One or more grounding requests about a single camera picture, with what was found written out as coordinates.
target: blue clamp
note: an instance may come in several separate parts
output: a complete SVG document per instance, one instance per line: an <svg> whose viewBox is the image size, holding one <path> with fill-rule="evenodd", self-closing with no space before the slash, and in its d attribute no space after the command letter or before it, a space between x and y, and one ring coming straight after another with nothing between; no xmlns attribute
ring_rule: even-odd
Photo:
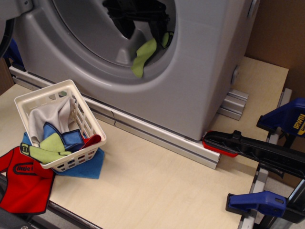
<svg viewBox="0 0 305 229"><path fill-rule="evenodd" d="M264 215L281 218L286 210L286 198L269 191L228 195L227 211L248 215L251 209L255 209Z"/></svg>

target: red bib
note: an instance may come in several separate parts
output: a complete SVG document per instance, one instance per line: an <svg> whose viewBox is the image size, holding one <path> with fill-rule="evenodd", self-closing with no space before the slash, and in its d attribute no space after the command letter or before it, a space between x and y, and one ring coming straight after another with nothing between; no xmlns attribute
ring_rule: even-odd
<svg viewBox="0 0 305 229"><path fill-rule="evenodd" d="M0 157L0 172L7 171L8 186L0 207L11 213L41 214L46 211L55 174L16 147Z"/></svg>

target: lime green towel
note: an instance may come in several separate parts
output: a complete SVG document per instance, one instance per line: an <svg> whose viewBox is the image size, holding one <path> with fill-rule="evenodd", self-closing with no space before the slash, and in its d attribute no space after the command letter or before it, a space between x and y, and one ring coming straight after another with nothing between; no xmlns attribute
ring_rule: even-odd
<svg viewBox="0 0 305 229"><path fill-rule="evenodd" d="M154 54L156 49L157 42L155 38L152 38L137 50L137 57L134 59L131 67L136 77L141 78L143 76L144 64Z"/></svg>
<svg viewBox="0 0 305 229"><path fill-rule="evenodd" d="M163 49L167 48L170 45L172 38L173 32L166 32L164 34L162 43L160 44ZM134 59L133 65L131 67L131 70L133 71L136 77L142 78L144 65L156 50L157 41L155 40L155 38L152 38L137 50L137 57Z"/></svg>
<svg viewBox="0 0 305 229"><path fill-rule="evenodd" d="M71 154L71 152L65 151L65 146L57 133L43 140L40 148L21 143L20 151L24 155L30 156L43 164L56 161Z"/></svg>

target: laundry basket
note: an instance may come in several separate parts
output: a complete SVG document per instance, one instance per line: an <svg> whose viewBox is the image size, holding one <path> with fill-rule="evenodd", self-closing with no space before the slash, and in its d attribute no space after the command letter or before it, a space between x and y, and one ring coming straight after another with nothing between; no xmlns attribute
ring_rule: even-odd
<svg viewBox="0 0 305 229"><path fill-rule="evenodd" d="M70 114L70 118L74 120L72 123L74 126L73 129L79 128L81 134L85 138L90 138L91 136L97 134L101 136L102 140L97 144L76 151L56 161L48 164L41 164L44 169L53 168L59 172L70 169L92 159L98 147L106 143L105 133L101 129L72 80L63 81L61 83L21 95L15 99L15 104L27 133L29 134L29 115L31 110L48 103L59 102L67 96L75 99L74 110Z"/></svg>

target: black logo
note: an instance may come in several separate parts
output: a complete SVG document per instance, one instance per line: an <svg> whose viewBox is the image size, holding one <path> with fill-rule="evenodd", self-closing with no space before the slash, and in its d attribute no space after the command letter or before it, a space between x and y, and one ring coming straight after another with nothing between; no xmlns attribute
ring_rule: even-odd
<svg viewBox="0 0 305 229"><path fill-rule="evenodd" d="M36 174L33 172L33 164L33 162L16 164L13 171L17 175L36 176Z"/></svg>

